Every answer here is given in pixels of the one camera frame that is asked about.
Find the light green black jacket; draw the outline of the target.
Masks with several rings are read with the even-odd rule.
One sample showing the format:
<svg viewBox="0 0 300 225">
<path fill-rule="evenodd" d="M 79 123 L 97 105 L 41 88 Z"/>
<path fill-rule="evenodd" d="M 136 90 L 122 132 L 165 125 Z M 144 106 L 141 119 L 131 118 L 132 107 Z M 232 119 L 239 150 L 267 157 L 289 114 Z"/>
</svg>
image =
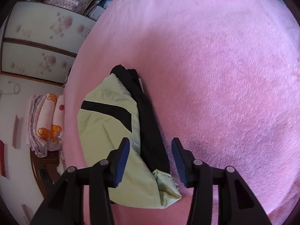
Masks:
<svg viewBox="0 0 300 225">
<path fill-rule="evenodd" d="M 165 209 L 181 199 L 152 104 L 137 71 L 115 66 L 108 77 L 86 95 L 77 115 L 79 139 L 88 166 L 130 141 L 121 183 L 109 189 L 116 204 Z"/>
</svg>

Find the folded lilac patterned quilt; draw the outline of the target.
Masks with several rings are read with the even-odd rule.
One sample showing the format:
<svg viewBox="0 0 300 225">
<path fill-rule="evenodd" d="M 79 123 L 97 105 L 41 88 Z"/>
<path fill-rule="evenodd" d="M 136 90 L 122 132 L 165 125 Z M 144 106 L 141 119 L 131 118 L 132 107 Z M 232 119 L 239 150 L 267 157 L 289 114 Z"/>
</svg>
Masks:
<svg viewBox="0 0 300 225">
<path fill-rule="evenodd" d="M 39 158 L 47 156 L 47 141 L 37 135 L 37 122 L 39 114 L 46 100 L 46 95 L 35 94 L 27 102 L 25 121 L 25 142 L 31 151 Z"/>
</svg>

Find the folded pink bear quilt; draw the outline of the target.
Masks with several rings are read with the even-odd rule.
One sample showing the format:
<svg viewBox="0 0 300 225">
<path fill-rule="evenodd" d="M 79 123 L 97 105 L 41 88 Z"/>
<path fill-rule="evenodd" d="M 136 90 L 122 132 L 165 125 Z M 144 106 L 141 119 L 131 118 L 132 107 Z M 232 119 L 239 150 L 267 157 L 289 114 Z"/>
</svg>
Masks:
<svg viewBox="0 0 300 225">
<path fill-rule="evenodd" d="M 33 128 L 39 143 L 48 151 L 62 147 L 64 140 L 65 96 L 49 93 L 44 95 L 38 107 L 36 127 Z"/>
</svg>

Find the pink fleece bed blanket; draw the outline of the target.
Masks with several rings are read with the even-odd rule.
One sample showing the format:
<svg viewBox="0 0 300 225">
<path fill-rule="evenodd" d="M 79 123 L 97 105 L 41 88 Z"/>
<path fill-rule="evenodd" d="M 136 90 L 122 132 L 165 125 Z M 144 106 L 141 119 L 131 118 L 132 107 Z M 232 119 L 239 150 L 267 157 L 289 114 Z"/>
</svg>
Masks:
<svg viewBox="0 0 300 225">
<path fill-rule="evenodd" d="M 77 113 L 123 65 L 142 79 L 167 152 L 178 137 L 237 169 L 272 224 L 299 200 L 299 24 L 277 0 L 114 0 L 82 44 L 65 95 L 64 159 L 84 168 Z"/>
</svg>

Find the floral sliding wardrobe door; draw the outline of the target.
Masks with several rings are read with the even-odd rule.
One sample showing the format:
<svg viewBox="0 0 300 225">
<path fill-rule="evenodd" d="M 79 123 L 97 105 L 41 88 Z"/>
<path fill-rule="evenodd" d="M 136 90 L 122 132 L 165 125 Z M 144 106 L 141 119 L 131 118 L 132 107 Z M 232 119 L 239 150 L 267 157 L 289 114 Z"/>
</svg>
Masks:
<svg viewBox="0 0 300 225">
<path fill-rule="evenodd" d="M 95 23 L 57 6 L 17 2 L 1 31 L 1 73 L 63 85 Z"/>
</svg>

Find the pink wall shelf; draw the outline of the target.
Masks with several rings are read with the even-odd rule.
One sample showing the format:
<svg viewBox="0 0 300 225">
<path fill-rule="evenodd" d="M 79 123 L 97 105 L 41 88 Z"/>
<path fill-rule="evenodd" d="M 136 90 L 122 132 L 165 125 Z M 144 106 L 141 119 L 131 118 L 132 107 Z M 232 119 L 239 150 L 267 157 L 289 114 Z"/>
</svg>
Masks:
<svg viewBox="0 0 300 225">
<path fill-rule="evenodd" d="M 19 117 L 16 114 L 13 121 L 13 133 L 12 133 L 12 146 L 14 149 L 17 149 L 17 138 L 18 138 L 18 129 L 19 129 Z"/>
</svg>

